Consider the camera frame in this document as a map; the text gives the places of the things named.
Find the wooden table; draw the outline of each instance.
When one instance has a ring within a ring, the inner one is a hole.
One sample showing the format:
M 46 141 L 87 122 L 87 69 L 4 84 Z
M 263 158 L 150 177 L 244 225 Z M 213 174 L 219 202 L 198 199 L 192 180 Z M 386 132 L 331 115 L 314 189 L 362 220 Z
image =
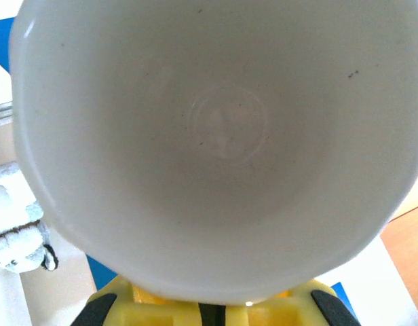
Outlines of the wooden table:
M 381 238 L 418 309 L 418 207 L 393 219 Z

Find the black strip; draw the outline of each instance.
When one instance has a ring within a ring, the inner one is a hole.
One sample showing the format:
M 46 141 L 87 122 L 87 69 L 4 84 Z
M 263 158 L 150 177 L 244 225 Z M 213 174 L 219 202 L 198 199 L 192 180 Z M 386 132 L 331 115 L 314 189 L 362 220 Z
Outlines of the black strip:
M 321 290 L 310 294 L 329 326 L 361 326 L 339 298 Z
M 117 294 L 107 293 L 88 302 L 71 326 L 103 326 Z
M 225 306 L 198 304 L 202 326 L 225 326 Z

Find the stuffed toy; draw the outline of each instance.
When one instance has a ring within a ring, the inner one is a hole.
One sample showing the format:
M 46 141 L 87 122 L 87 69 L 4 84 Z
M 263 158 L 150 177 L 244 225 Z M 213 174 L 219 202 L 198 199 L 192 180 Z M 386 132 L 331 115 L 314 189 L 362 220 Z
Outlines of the stuffed toy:
M 21 273 L 58 267 L 43 210 L 16 162 L 0 165 L 0 268 Z

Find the white bowl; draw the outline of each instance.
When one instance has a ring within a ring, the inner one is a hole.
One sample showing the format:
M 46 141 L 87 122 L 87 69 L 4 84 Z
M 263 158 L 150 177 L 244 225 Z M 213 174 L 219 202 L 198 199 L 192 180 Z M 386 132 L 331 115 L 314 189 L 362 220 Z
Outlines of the white bowl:
M 59 231 L 165 297 L 334 268 L 418 171 L 418 2 L 27 0 L 16 150 Z

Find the yellow object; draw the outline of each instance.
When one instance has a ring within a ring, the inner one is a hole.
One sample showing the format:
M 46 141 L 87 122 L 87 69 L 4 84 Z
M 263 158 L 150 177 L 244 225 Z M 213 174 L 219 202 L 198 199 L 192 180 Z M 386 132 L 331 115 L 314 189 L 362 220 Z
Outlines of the yellow object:
M 313 290 L 335 296 L 330 287 L 312 280 L 258 304 L 226 306 L 225 314 L 223 310 L 223 324 L 327 326 L 325 317 L 311 296 Z M 165 300 L 135 287 L 121 276 L 92 295 L 88 304 L 108 293 L 114 293 L 113 296 L 117 297 L 107 309 L 102 326 L 204 326 L 198 303 Z

